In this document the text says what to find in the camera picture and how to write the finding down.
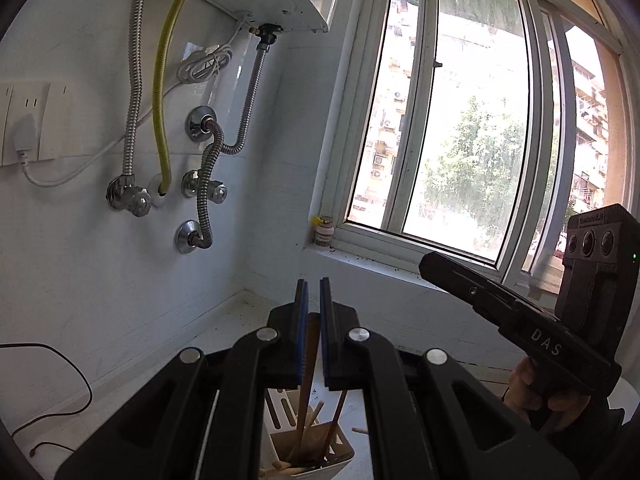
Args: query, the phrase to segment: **white power cord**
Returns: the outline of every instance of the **white power cord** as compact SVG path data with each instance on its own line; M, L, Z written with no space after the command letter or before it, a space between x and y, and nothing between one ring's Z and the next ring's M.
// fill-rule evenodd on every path
M196 84L211 78L217 78L220 71L231 61L231 57L233 56L231 43L238 35L238 32L240 32L243 24L244 20L239 20L238 23L236 23L231 38L211 54L207 54L204 49L192 52L189 57L178 66L176 73L178 81L185 84Z
M187 59L180 63L177 70L178 82L171 86L162 98L166 98L174 89L178 88L183 84L196 84L207 81L211 78L218 77L220 71L229 64L231 58L233 56L233 50L231 49L231 43L236 38L238 33L240 32L242 25L244 24L244 20L239 20L236 23L236 27L234 28L233 34L231 38L226 43L220 45L215 51L211 54L206 54L204 49L196 50L192 52ZM145 121L151 117L153 109L151 108L146 114L144 114L136 125L137 128L142 126ZM83 162L80 166L75 168L71 173L66 174L65 176L61 176L56 180L38 180L31 174L31 170L29 168L29 156L28 151L35 148L35 137L36 137L36 126L35 120L31 117L31 124L26 124L23 126L21 131L15 136L15 151L18 154L18 158L20 159L20 166L22 168L22 172L24 176L27 178L29 182L31 182L34 186L38 187L57 187L62 186L62 184L66 184L70 180L73 180L76 176L81 174L84 170L86 170L90 165L92 165L96 160L98 160L101 156L107 153L109 150L114 148L118 143L120 143L125 134L122 134L116 140L112 140L109 144L107 144L103 149L101 149L98 153L93 155L91 158Z

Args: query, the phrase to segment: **yellow hose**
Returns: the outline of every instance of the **yellow hose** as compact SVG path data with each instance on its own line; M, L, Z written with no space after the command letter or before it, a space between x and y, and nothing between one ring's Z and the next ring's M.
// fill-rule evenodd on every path
M154 134L156 145L158 146L158 157L160 158L160 172L162 182L158 188L158 193L164 195L171 186L171 161L169 160L169 148L166 142L166 132L164 130L164 110L162 109L162 90L164 88L164 69L166 66L166 56L169 51L172 35L174 34L175 22L180 14L180 9L185 0L174 0L169 10L169 14L164 21L162 34L158 43L158 53L156 54L156 68L154 72L154 84L151 94L151 104L154 114Z

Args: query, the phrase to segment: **window pane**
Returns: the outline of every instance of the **window pane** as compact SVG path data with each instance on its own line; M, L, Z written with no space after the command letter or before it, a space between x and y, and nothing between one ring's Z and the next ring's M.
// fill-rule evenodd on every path
M380 228L414 64L418 0L391 0L360 168L348 219Z
M538 252L538 243L542 236L542 231L545 227L546 218L549 214L549 206L551 205L551 196L554 192L554 184L556 182L556 170L558 169L558 153L560 151L560 121L561 121L561 104L560 104L560 79L558 73L558 58L556 55L556 46L554 45L553 35L551 34L551 23L549 16L542 14L542 19L545 22L546 41L549 47L549 57L551 58L551 73L552 73L552 89L554 98L554 129L553 138L551 140L551 160L549 162L549 173L546 178L545 196L542 200L542 208L540 209L540 216L538 218L538 224L536 225L536 232L531 241L529 252L524 260L522 270L529 272L533 265L534 258Z
M621 156L626 150L624 115L617 61L580 28L568 24L567 29L566 40L574 66L577 128L574 174L564 226L540 284L551 292L557 292L562 282L569 216L620 202L625 179L625 159ZM615 165L610 164L610 158L616 161Z
M430 112L404 233L495 262L529 107L517 0L439 0Z

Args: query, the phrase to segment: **white switch plate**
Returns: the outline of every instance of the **white switch plate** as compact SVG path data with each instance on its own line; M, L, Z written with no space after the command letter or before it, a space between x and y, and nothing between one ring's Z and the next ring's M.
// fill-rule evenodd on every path
M66 83L51 83L42 118L38 160L79 153L80 147L72 145L77 139L71 135L71 104L71 91Z
M42 118L47 104L50 83L45 82L19 82L14 83L14 90L11 92L9 109L6 115L6 126L4 129L4 142L2 149L2 165L17 164L18 156L15 153L14 135L17 126L28 114L33 115L36 123L38 141L42 128ZM29 154L30 160L38 160L38 144L36 149Z
M6 114L9 111L9 101L11 100L11 92L13 90L13 83L0 83L0 161L2 161L2 145L4 144Z

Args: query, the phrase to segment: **window frame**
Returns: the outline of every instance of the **window frame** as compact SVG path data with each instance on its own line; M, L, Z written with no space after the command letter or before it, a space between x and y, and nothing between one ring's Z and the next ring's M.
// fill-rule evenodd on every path
M351 196L358 176L360 158L366 138L366 127L380 68L380 55L387 32L386 20L389 1L365 0L358 20L342 109L338 118L337 132L321 203L321 213L331 215L336 219L334 247L411 272L415 272L416 265L425 252L444 251L474 270L507 286L528 283L530 278L535 276L535 263L540 258L534 260L531 275L523 272L522 266L543 205L554 122L552 74L550 60L545 59L549 57L549 52L546 48L546 31L542 12L549 16L559 69L563 72L563 76L559 78L561 81L562 137L559 165L556 172L556 180L559 183L554 185L550 202L550 211L553 214L548 216L545 221L538 250L540 247L542 250L548 250L552 243L554 247L551 250L555 248L556 241L553 241L553 232L558 228L560 217L564 218L562 208L558 208L556 205L562 200L566 202L569 198L574 165L575 92L574 88L567 83L569 77L571 81L573 80L573 72L570 57L568 57L568 68L566 65L568 56L566 38L564 38L564 34L557 32L562 22L561 14L569 17L575 25L618 56L627 151L634 150L637 145L637 141L631 134L633 130L630 129L633 123L637 122L632 113L637 107L630 106L631 102L636 102L634 98L636 81L632 80L628 74L628 67L635 65L635 59L627 59L628 56L623 52L621 41L605 25L599 23L573 2L569 0L518 0L527 38L527 55L529 56L530 107L527 145L521 175L521 179L524 180L519 186L514 212L498 261L495 265L486 264L476 258L466 257L459 252L441 248L437 244L423 240L418 241L410 236L398 235L393 232L400 232L402 229L419 166L423 137L416 134L415 131L421 129L424 134L429 110L428 97L431 95L433 73L434 70L437 70L433 66L433 62L436 61L437 0L421 0L421 2L426 2L426 5L422 4L418 9L416 37L421 38L421 41L417 42L415 46L412 81L406 103L401 143L398 147L397 167L392 175L388 196L390 203L385 209L382 226L380 229L374 229L346 222ZM594 0L594 3L598 5L600 1ZM601 16L608 25L611 21L611 13L601 12ZM569 104L573 102L574 106L567 106L567 100L570 100ZM415 102L426 102L426 105L416 107ZM566 155L561 163L560 160L564 153ZM627 153L625 203L623 203L632 214L635 213L636 200L632 198L631 191L638 171L635 166L631 165L635 158L635 152Z

